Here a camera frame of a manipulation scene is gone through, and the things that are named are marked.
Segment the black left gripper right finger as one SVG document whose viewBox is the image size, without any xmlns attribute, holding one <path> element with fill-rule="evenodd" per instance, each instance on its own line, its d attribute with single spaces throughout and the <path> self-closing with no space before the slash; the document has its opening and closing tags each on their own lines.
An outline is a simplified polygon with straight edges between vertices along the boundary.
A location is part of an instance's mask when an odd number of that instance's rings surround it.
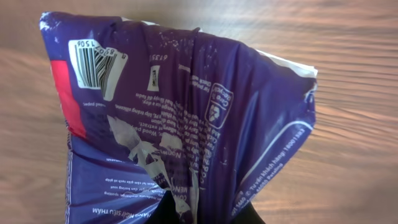
<svg viewBox="0 0 398 224">
<path fill-rule="evenodd" d="M 230 224 L 266 224 L 249 202 L 230 222 Z"/>
</svg>

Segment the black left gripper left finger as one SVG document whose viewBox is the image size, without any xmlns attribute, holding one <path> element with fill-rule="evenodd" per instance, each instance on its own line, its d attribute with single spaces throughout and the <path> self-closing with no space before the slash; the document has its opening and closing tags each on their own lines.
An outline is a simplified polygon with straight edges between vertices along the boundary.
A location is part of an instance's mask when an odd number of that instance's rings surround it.
<svg viewBox="0 0 398 224">
<path fill-rule="evenodd" d="M 145 224 L 179 224 L 175 200 L 171 191 L 166 191 L 153 214 Z"/>
</svg>

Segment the purple pad package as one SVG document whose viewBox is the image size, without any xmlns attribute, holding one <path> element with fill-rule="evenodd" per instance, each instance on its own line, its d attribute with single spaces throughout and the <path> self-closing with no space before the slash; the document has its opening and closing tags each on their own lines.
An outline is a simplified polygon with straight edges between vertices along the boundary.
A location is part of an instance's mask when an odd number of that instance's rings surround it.
<svg viewBox="0 0 398 224">
<path fill-rule="evenodd" d="M 315 124 L 317 70 L 242 42 L 123 17 L 39 22 L 68 129 L 65 221 L 230 223 Z"/>
</svg>

